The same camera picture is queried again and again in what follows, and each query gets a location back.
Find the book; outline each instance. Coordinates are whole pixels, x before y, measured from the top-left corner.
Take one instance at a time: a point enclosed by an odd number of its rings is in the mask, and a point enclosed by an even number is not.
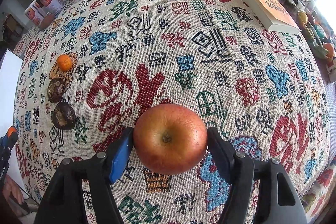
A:
[[[298,34],[299,27],[278,0],[243,0],[268,31]]]

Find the paper cup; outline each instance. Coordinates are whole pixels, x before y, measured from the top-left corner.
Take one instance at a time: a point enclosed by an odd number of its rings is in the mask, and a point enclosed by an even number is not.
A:
[[[31,3],[28,8],[25,10],[25,15],[36,25],[40,26],[44,18],[34,7],[34,4]]]
[[[41,15],[43,15],[43,17],[47,15],[47,12],[43,9],[44,7],[41,7],[36,0],[33,1],[33,5],[34,8],[36,8],[36,10],[39,11]]]
[[[40,0],[47,12],[57,15],[65,6],[63,0]]]

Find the human hand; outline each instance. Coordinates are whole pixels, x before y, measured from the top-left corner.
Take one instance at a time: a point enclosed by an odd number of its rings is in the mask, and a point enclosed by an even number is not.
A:
[[[6,175],[5,185],[2,189],[2,194],[7,200],[7,202],[11,194],[13,195],[13,197],[17,200],[19,204],[22,204],[24,202],[23,195],[22,195],[22,192],[19,186],[16,184],[15,181],[11,179],[9,175]]]

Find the table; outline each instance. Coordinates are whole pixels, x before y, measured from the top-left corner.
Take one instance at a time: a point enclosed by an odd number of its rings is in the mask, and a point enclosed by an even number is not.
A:
[[[67,3],[48,29],[23,37],[16,53],[23,52],[16,153],[37,200],[63,158],[105,150],[160,103],[188,107],[252,158],[280,158],[300,196],[328,162],[328,104],[307,43],[301,35],[265,30],[242,0]],[[68,73],[56,69],[63,53],[73,58]],[[67,83],[62,100],[76,112],[70,131],[51,122],[56,104],[46,92],[55,75]],[[88,221],[95,223],[83,184]],[[126,223],[216,223],[228,193],[209,152],[190,171],[167,176],[146,169],[133,150],[113,185]],[[247,223],[257,193],[256,184]]]

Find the shiitake mushroom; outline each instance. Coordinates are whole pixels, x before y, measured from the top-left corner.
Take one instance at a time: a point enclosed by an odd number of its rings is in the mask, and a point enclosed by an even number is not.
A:
[[[59,102],[52,114],[53,124],[63,130],[72,130],[76,124],[74,109],[67,102]]]
[[[65,84],[62,78],[53,78],[48,86],[48,100],[57,103],[61,100],[65,91]]]

